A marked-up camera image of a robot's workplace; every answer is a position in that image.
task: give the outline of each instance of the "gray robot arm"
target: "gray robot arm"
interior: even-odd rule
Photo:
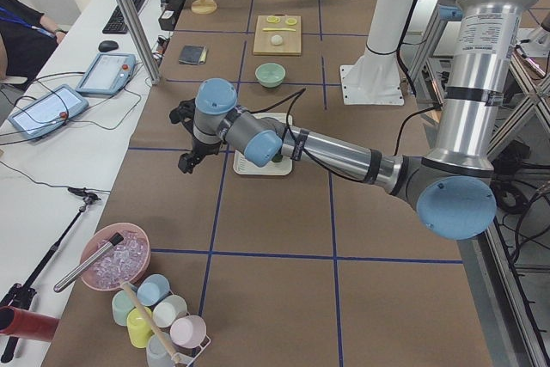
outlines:
[[[237,105],[229,82],[209,79],[192,113],[182,115],[180,104],[170,114],[193,134],[193,151],[182,156],[180,169],[192,172],[197,160],[217,153],[224,142],[258,166],[280,152],[383,187],[441,236],[465,239],[483,232],[496,211],[487,185],[492,175],[487,147],[521,15],[537,0],[443,1],[458,4],[463,17],[437,141],[425,156],[384,156],[275,119],[256,119]]]

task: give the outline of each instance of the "yellow cup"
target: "yellow cup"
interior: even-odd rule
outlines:
[[[151,315],[151,310],[145,307],[147,314]],[[134,347],[145,348],[147,342],[154,334],[147,321],[139,314],[138,309],[133,309],[128,314],[126,319],[126,326],[128,328],[128,335],[130,336],[130,342]]]

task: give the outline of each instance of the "cup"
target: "cup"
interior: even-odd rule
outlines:
[[[134,309],[134,304],[128,295],[123,290],[120,290],[114,295],[111,301],[111,309],[113,310],[114,322],[122,327],[126,327],[128,314]]]
[[[137,289],[137,299],[145,306],[155,305],[170,294],[170,283],[161,274],[147,277]]]
[[[59,319],[17,307],[0,308],[0,334],[50,342]]]
[[[162,333],[170,341],[170,334]],[[170,354],[166,351],[161,341],[153,335],[147,343],[147,365],[149,367],[174,367]]]
[[[145,308],[147,314],[151,315],[151,310]],[[136,348],[145,348],[147,342],[153,335],[153,330],[149,327],[147,321],[141,316],[138,309],[133,309],[128,313],[126,327],[130,336],[131,344]]]
[[[170,327],[178,318],[187,314],[183,297],[172,295],[160,301],[153,310],[153,321],[160,328]]]
[[[206,324],[198,315],[188,315],[174,321],[170,328],[172,341],[184,348],[195,348],[205,340]]]

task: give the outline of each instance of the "red cylinder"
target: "red cylinder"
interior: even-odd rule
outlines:
[[[59,319],[33,311],[10,306],[0,308],[0,334],[49,342],[58,324]]]

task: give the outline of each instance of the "black sleeve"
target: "black sleeve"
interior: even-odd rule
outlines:
[[[40,26],[40,18],[44,15],[43,13],[29,8],[26,4],[23,4],[18,0],[0,0],[0,6],[12,13],[15,13],[26,23],[35,26]]]

